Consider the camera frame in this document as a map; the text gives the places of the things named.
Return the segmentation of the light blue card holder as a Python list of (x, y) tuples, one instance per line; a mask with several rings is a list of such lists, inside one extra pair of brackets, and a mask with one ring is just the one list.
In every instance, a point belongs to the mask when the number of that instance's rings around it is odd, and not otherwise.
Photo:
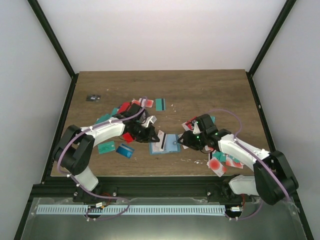
[(160, 154), (171, 154), (171, 153), (180, 153), (181, 147), (177, 142), (178, 140), (177, 134), (167, 134), (165, 136), (163, 148), (157, 148), (156, 143), (152, 142), (149, 144), (149, 153), (150, 155), (160, 155)]

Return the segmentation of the white card black stripe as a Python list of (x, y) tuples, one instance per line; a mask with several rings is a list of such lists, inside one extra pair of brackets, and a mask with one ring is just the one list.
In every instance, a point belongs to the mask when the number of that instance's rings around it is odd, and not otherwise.
[(155, 146), (159, 149), (160, 152), (162, 152), (165, 150), (167, 134), (162, 130), (159, 130), (157, 137), (159, 138), (159, 141), (155, 143)]

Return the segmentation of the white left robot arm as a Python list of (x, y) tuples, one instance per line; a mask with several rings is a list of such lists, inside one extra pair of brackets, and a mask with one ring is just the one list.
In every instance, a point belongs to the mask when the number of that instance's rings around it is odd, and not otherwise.
[(85, 188), (84, 195), (89, 201), (97, 202), (102, 196), (102, 189), (97, 186), (99, 180), (89, 168), (93, 148), (114, 137), (129, 135), (139, 143), (158, 143), (160, 141), (153, 124), (157, 118), (136, 104), (129, 106), (109, 119), (86, 127), (70, 125), (65, 130), (52, 158), (57, 162), (57, 169), (66, 169), (75, 182)]

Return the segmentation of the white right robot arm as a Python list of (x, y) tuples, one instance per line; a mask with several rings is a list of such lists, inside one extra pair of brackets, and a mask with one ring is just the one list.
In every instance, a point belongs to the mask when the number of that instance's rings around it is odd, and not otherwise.
[(223, 198), (229, 202), (240, 194), (259, 196), (268, 205), (289, 200), (299, 183), (286, 156), (278, 151), (254, 147), (226, 129), (218, 129), (209, 114), (195, 117), (192, 129), (185, 131), (177, 143), (201, 151), (206, 146), (236, 158), (253, 171), (252, 176), (239, 175), (222, 188)]

